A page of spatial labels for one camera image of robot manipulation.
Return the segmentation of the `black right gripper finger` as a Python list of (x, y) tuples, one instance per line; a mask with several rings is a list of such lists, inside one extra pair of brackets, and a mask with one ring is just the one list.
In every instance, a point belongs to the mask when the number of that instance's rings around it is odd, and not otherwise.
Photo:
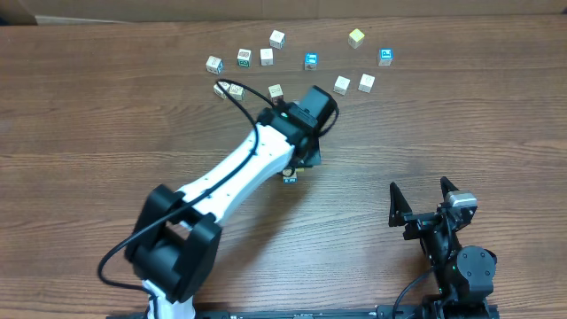
[(443, 199), (447, 199), (449, 192), (458, 191), (458, 188), (446, 176), (440, 178), (440, 187)]
[(395, 182), (390, 183), (389, 191), (391, 204), (388, 225), (403, 226), (407, 223), (407, 218), (412, 215), (412, 209)]

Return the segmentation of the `yellow letter K block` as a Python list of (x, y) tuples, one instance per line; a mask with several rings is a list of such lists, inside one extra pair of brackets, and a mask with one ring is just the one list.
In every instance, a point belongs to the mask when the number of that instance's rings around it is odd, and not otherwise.
[(297, 173), (303, 171), (304, 171), (303, 167), (287, 167), (281, 172), (281, 174), (284, 178), (290, 179), (290, 178), (296, 178)]

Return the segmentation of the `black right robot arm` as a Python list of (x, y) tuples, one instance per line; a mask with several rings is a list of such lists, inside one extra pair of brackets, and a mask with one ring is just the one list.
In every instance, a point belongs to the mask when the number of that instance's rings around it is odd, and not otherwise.
[[(391, 318), (498, 318), (498, 308), (487, 302), (493, 293), (497, 256), (480, 246), (463, 246), (457, 237), (459, 230), (470, 225), (478, 199), (444, 176), (440, 188), (443, 201), (436, 210), (415, 214), (399, 186), (389, 186), (388, 225), (403, 226), (406, 240), (419, 240), (430, 267), (402, 290), (385, 314)], [(429, 275), (435, 276), (439, 293), (423, 297), (418, 306), (403, 307), (405, 295)]]

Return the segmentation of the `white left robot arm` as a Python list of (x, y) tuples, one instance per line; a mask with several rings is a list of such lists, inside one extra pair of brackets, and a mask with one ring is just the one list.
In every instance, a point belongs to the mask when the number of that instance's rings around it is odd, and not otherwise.
[(314, 86), (298, 103), (263, 109), (246, 139), (199, 179), (151, 191), (125, 250), (149, 295), (145, 317), (195, 317), (192, 299), (213, 268), (224, 220), (267, 179), (309, 160), (337, 117), (337, 102)]

